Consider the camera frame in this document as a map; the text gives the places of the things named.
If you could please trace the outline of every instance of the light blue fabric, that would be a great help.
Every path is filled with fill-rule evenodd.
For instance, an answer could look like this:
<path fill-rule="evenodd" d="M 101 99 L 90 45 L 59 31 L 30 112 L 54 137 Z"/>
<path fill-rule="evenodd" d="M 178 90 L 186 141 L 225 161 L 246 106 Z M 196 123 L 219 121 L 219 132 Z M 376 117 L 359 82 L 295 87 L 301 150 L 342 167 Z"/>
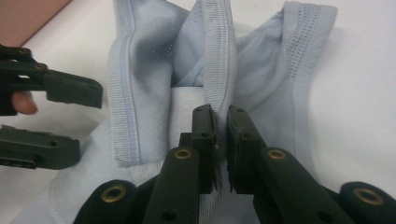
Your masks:
<path fill-rule="evenodd" d="M 71 223 L 100 184 L 140 185 L 158 174 L 168 146 L 191 123 L 177 118 L 200 104 L 214 108 L 223 140 L 229 104 L 245 108 L 269 146 L 289 150 L 314 173 L 306 101 L 334 7 L 286 3 L 237 42 L 228 0 L 199 0 L 190 13 L 163 0 L 120 0 L 115 7 L 110 120 L 85 142 L 81 162 L 61 171 L 13 223 Z M 201 223 L 213 216 L 215 223 L 257 222 L 251 201 L 224 191 L 216 213 L 218 201 L 218 192 L 201 197 Z"/>

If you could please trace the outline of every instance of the garment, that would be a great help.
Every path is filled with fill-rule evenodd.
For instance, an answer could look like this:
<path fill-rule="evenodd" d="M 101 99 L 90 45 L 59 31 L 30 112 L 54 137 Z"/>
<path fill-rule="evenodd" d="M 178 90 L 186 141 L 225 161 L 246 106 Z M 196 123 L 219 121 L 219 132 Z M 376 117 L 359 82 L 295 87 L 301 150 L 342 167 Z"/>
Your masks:
<path fill-rule="evenodd" d="M 81 162 L 61 171 L 13 223 L 72 223 L 102 183 L 144 183 L 158 174 L 178 134 L 191 130 L 191 111 L 202 104 L 211 104 L 218 118 L 220 165 L 226 114 L 234 104 L 246 109 L 267 145 L 289 150 L 314 174 L 306 97 L 335 19 L 334 7 L 288 2 L 238 41 L 227 0 L 198 0 L 191 12 L 163 0 L 120 0 L 115 9 L 118 38 L 108 67 L 110 118 L 83 143 Z M 222 173 L 224 189 L 226 175 Z M 201 223 L 215 215 L 221 192 L 201 196 Z M 228 197 L 222 192 L 223 202 Z M 227 210 L 219 209 L 216 223 L 242 223 L 252 211 L 250 205 L 223 215 Z"/>

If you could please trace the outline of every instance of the fingertip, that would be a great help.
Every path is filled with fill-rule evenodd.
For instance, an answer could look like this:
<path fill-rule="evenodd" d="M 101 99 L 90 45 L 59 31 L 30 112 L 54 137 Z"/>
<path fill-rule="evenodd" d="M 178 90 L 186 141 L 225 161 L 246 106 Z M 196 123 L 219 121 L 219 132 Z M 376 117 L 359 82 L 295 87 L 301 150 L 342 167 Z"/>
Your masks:
<path fill-rule="evenodd" d="M 32 115 L 37 112 L 37 106 L 29 91 L 15 91 L 12 94 L 12 104 L 19 113 Z"/>

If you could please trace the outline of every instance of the brown object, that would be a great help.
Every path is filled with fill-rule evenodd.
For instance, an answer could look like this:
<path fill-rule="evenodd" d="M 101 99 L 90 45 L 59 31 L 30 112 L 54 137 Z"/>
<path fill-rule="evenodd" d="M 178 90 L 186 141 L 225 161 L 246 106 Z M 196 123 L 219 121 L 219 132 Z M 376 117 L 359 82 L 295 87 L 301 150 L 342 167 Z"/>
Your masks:
<path fill-rule="evenodd" d="M 1 0 L 0 44 L 19 47 L 71 0 Z"/>

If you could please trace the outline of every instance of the white surface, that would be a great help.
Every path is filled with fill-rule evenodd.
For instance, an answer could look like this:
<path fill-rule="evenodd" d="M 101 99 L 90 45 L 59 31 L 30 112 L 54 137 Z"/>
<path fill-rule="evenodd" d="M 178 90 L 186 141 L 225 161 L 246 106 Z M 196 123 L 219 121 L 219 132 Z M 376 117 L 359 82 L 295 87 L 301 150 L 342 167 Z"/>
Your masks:
<path fill-rule="evenodd" d="M 193 1 L 174 0 L 190 9 Z M 338 190 L 347 181 L 374 184 L 396 197 L 396 2 L 302 1 L 338 7 L 319 59 L 309 101 L 311 145 L 320 181 Z M 237 36 L 261 25 L 283 6 L 276 0 L 232 1 Z M 106 59 L 115 38 L 110 0 L 75 0 L 25 47 L 49 68 L 91 77 L 106 88 Z M 86 136 L 108 114 L 48 102 L 36 94 L 32 117 L 0 118 L 17 128 Z M 56 173 L 0 167 L 0 223 L 8 223 Z"/>

